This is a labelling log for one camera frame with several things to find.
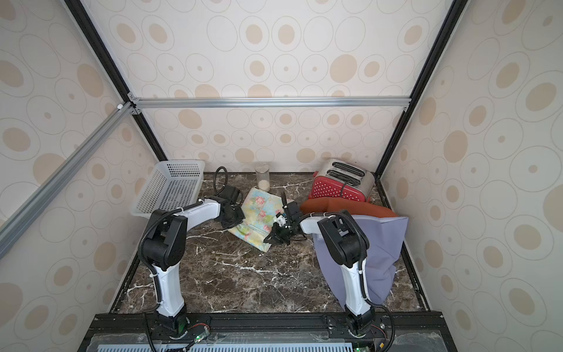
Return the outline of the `lavender purple skirt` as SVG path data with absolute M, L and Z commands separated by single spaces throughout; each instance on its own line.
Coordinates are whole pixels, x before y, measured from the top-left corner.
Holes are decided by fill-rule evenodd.
M 407 217 L 378 218 L 354 215 L 369 240 L 365 279 L 369 299 L 382 304 L 391 290 L 395 275 L 394 263 L 400 259 L 408 227 Z M 331 258 L 321 235 L 312 236 L 320 269 L 341 307 L 345 306 L 345 283 L 339 265 Z

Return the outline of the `floral pastel skirt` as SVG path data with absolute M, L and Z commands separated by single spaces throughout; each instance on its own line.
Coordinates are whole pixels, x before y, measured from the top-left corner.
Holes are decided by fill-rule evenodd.
M 282 198 L 262 190 L 252 188 L 241 207 L 245 219 L 229 232 L 244 242 L 267 252 L 271 245 L 265 243 L 277 214 L 283 212 Z

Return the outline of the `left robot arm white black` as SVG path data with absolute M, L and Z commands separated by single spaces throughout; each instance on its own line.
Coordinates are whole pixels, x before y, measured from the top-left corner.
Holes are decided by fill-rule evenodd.
M 188 231 L 207 221 L 217 221 L 225 230 L 238 226 L 245 219 L 241 197 L 239 189 L 226 185 L 192 205 L 170 211 L 158 209 L 151 214 L 137 255 L 149 269 L 155 286 L 156 320 L 174 335 L 184 334 L 189 324 L 179 274 Z

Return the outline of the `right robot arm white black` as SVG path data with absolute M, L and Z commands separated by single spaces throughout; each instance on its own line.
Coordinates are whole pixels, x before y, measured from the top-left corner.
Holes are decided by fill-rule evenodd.
M 330 258 L 342 272 L 348 329 L 353 336 L 366 334 L 376 316 L 364 280 L 367 236 L 346 210 L 303 214 L 296 202 L 282 203 L 282 212 L 275 216 L 264 242 L 289 245 L 298 234 L 321 236 Z

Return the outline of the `rust orange skirt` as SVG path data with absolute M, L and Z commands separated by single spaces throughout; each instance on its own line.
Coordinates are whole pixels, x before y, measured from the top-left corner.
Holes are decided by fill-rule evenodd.
M 395 212 L 383 206 L 373 205 L 369 202 L 356 202 L 336 197 L 308 199 L 301 204 L 300 209 L 303 214 L 339 212 L 346 210 L 351 215 L 364 215 L 378 218 L 397 217 Z

